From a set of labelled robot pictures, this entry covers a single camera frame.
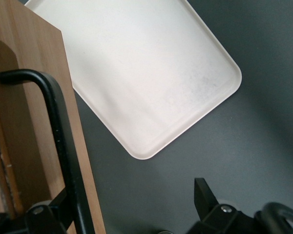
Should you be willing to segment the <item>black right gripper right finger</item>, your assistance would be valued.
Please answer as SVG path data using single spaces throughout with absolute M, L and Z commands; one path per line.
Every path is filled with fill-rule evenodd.
M 217 201 L 204 178 L 194 180 L 194 205 L 200 220 L 189 234 L 253 234 L 253 219 Z

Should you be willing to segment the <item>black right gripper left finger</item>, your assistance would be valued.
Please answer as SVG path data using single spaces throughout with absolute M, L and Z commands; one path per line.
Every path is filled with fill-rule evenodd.
M 71 225 L 71 207 L 63 189 L 49 204 L 38 204 L 25 214 L 28 234 L 65 234 Z

